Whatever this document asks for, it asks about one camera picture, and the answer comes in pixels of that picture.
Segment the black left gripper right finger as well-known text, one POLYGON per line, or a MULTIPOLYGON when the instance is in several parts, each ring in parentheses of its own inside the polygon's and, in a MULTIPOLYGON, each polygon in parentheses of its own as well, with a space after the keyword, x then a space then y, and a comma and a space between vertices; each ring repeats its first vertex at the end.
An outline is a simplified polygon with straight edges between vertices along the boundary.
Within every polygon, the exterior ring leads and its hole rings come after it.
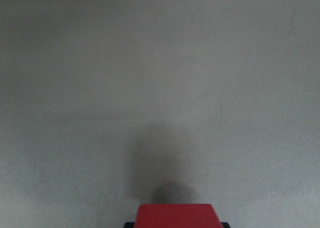
POLYGON ((223 228, 230 228, 230 225, 227 222, 221 222, 223 228))

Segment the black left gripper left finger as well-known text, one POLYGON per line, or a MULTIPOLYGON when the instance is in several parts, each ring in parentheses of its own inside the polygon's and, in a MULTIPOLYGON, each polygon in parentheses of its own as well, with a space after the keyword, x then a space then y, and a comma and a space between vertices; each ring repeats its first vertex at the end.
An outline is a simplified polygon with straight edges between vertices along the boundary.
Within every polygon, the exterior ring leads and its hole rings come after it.
POLYGON ((125 222, 123 225, 123 228, 134 228, 135 223, 134 222, 125 222))

